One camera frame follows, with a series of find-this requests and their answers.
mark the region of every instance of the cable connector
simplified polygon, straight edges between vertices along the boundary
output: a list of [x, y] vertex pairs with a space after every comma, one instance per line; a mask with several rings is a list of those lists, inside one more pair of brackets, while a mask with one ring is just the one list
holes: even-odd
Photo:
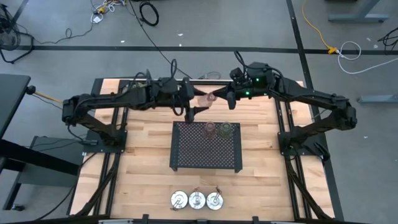
[[100, 7], [99, 9], [97, 9], [96, 13], [97, 14], [104, 14], [105, 13], [105, 6]]
[[337, 47], [328, 47], [328, 49], [328, 54], [333, 54], [338, 50]]

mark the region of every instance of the yellow cable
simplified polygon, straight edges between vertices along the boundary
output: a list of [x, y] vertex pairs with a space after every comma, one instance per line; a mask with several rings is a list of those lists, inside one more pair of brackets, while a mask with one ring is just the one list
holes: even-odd
[[302, 8], [301, 8], [301, 9], [302, 9], [302, 13], [303, 13], [303, 17], [304, 17], [305, 21], [307, 22], [307, 24], [310, 25], [310, 27], [312, 27], [313, 29], [315, 29], [315, 30], [319, 33], [319, 36], [321, 37], [321, 40], [322, 40], [323, 44], [325, 44], [325, 46], [329, 49], [328, 53], [329, 53], [329, 54], [335, 53], [335, 52], [337, 51], [337, 48], [336, 48], [336, 47], [330, 47], [330, 46], [325, 42], [325, 40], [323, 40], [323, 36], [322, 36], [321, 31], [320, 31], [318, 28], [316, 28], [314, 25], [312, 25], [311, 22], [307, 19], [307, 17], [305, 17], [304, 7], [305, 7], [305, 4], [306, 4], [306, 3], [307, 3], [307, 0], [304, 0], [303, 6], [302, 6]]
[[39, 93], [39, 92], [35, 91], [35, 94], [38, 95], [38, 96], [44, 97], [44, 98], [46, 98], [46, 99], [48, 99], [48, 100], [52, 100], [52, 101], [54, 101], [54, 102], [57, 102], [57, 103], [62, 104], [62, 101], [57, 100], [57, 99], [55, 99], [55, 98], [52, 98], [51, 96], [47, 96], [47, 95], [45, 95], [45, 94], [43, 94], [43, 93]]

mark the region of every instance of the metal table leg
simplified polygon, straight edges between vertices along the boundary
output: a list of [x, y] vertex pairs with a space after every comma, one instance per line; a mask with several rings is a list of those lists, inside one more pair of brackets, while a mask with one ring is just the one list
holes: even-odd
[[398, 93], [395, 95], [361, 96], [358, 103], [398, 103]]
[[387, 14], [369, 14], [380, 0], [368, 0], [356, 14], [330, 14], [332, 22], [384, 22], [389, 18]]

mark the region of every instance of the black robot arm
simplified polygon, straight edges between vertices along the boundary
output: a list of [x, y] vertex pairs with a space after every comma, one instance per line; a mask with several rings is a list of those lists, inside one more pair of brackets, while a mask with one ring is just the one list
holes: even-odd
[[123, 136], [120, 131], [124, 130], [124, 127], [116, 129], [115, 125], [104, 124], [88, 114], [89, 110], [128, 107], [132, 110], [144, 111], [149, 108], [168, 107], [177, 116], [183, 115], [185, 111], [185, 121], [191, 123], [195, 114], [208, 108], [191, 108], [190, 100], [195, 95], [205, 94], [195, 89], [188, 78], [184, 78], [181, 84], [170, 77], [158, 80], [148, 79], [144, 84], [131, 81], [118, 94], [82, 94], [65, 100], [62, 121], [68, 126], [80, 124], [98, 133], [105, 145], [116, 145], [120, 142], [119, 138]]
[[331, 129], [349, 130], [356, 126], [356, 110], [347, 98], [302, 87], [265, 63], [254, 62], [247, 68], [245, 73], [240, 68], [232, 70], [230, 77], [233, 81], [213, 92], [215, 96], [227, 100], [231, 110], [235, 108], [236, 100], [257, 96], [273, 97], [279, 101], [299, 101], [331, 110], [327, 118], [304, 127], [295, 126], [289, 133], [280, 134], [281, 150], [300, 148], [307, 138], [318, 133]]

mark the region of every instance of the black floor stripe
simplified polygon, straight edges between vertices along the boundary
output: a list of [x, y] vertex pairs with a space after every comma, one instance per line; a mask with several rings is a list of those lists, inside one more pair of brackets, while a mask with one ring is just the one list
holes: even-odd
[[307, 58], [305, 57], [304, 47], [300, 36], [299, 25], [297, 25], [296, 15], [294, 13], [294, 8], [292, 0], [286, 0], [287, 8], [289, 10], [290, 21], [292, 22], [294, 38], [296, 40], [298, 56], [300, 57], [301, 66], [303, 68], [305, 84], [307, 88], [313, 89], [312, 79], [310, 75], [310, 69], [308, 67]]
[[12, 24], [17, 22], [19, 19], [19, 16], [21, 16], [23, 10], [25, 9], [25, 6], [27, 5], [27, 2], [29, 0], [23, 0], [21, 5], [19, 6], [17, 12], [15, 13], [14, 17], [12, 18]]
[[[28, 50], [29, 46], [21, 45], [17, 50]], [[270, 48], [270, 47], [159, 47], [164, 52], [260, 52], [260, 53], [285, 53], [299, 54], [297, 49]], [[36, 45], [34, 50], [65, 50], [65, 51], [148, 51], [156, 52], [157, 49], [151, 46], [59, 46], [59, 45]], [[327, 55], [327, 50], [303, 49], [305, 54]], [[357, 55], [357, 50], [344, 50], [345, 55]], [[363, 50], [362, 55], [384, 55], [383, 50]], [[389, 55], [398, 55], [398, 50], [389, 52]]]

